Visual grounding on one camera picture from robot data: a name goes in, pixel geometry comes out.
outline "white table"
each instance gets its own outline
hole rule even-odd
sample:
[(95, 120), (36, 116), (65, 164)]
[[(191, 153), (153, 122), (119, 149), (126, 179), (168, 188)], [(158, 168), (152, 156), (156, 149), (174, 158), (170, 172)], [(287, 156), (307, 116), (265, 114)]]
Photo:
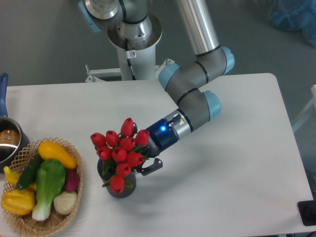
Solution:
[[(80, 207), (55, 236), (248, 237), (316, 230), (302, 224), (297, 208), (312, 194), (276, 78), (223, 76), (205, 90), (220, 98), (221, 115), (161, 153), (164, 167), (137, 175), (135, 192), (116, 199), (101, 187), (90, 135), (119, 131), (128, 117), (146, 128), (174, 111), (160, 84), (9, 87), (9, 117), (31, 141), (63, 138), (83, 160)], [(0, 218), (0, 235), (14, 236)]]

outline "blue light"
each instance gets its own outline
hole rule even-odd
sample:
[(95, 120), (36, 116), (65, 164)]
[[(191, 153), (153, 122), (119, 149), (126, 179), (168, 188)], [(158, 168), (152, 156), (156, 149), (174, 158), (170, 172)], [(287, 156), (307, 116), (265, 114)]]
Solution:
[(167, 128), (166, 128), (166, 126), (164, 126), (164, 125), (160, 127), (160, 131), (162, 131), (162, 132), (164, 132), (166, 129), (167, 129)]

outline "blue cloth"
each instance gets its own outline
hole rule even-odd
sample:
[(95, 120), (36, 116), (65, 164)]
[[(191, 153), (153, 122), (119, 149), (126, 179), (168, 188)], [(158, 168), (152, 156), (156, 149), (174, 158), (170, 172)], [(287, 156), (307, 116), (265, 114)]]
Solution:
[(303, 31), (305, 39), (316, 47), (316, 0), (275, 0), (269, 20), (283, 31)]

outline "yellow squash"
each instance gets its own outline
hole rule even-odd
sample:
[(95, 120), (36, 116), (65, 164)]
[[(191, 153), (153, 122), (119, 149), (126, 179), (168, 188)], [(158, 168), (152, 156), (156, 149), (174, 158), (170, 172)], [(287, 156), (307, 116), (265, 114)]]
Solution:
[[(8, 183), (16, 187), (16, 183), (18, 182), (21, 175), (17, 172), (11, 171), (8, 166), (5, 166), (3, 168), (3, 171), (5, 173), (5, 179), (8, 181)], [(27, 187), (27, 189), (36, 192), (36, 183), (32, 183), (30, 186)]]
[(58, 143), (44, 141), (39, 144), (39, 155), (44, 159), (57, 159), (66, 169), (75, 169), (76, 160)]

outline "yellow bell pepper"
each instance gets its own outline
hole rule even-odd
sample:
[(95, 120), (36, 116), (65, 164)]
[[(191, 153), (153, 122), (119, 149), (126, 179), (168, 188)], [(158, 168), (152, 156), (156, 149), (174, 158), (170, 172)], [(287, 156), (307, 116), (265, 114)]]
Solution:
[(11, 190), (2, 195), (1, 206), (16, 215), (29, 214), (35, 206), (35, 195), (29, 190)]

